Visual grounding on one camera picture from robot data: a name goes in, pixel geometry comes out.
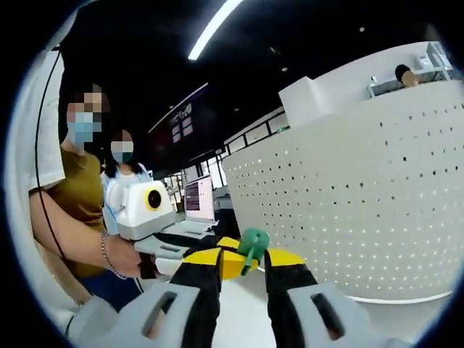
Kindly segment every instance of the white shirt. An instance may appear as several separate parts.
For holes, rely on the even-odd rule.
[[[25,76],[9,125],[4,173],[7,218],[17,258],[38,302],[49,317],[65,332],[67,324],[79,309],[54,280],[36,248],[29,210],[29,190],[37,187],[35,139],[42,95],[58,52],[51,51],[69,32],[75,14],[41,52]],[[58,139],[58,101],[62,59],[54,68],[43,103],[38,134],[38,172],[41,186],[53,186],[65,178]]]
[[[140,165],[143,170],[143,173],[141,174],[122,174],[119,168],[116,170],[114,178],[109,178],[105,172],[101,174],[101,184],[105,188],[103,218],[109,234],[117,234],[115,213],[123,207],[122,204],[125,198],[125,189],[135,183],[145,183],[152,180],[144,165],[141,163],[138,165]]]

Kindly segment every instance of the person behind counter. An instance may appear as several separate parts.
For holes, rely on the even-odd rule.
[[[404,87],[414,87],[419,84],[417,76],[415,73],[411,71],[411,69],[404,64],[400,64],[394,70],[394,74],[398,80]]]

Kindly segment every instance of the laptop screen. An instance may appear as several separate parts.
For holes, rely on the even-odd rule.
[[[186,184],[185,209],[187,220],[214,221],[212,182],[209,175]]]

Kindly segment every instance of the hand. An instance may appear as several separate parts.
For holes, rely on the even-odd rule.
[[[108,259],[122,276],[140,277],[140,255],[133,244],[119,236],[108,236],[105,241]]]

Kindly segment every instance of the laptop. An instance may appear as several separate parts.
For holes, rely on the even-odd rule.
[[[215,224],[215,210],[210,175],[204,175],[185,186],[185,220],[167,227],[163,232],[208,231]]]

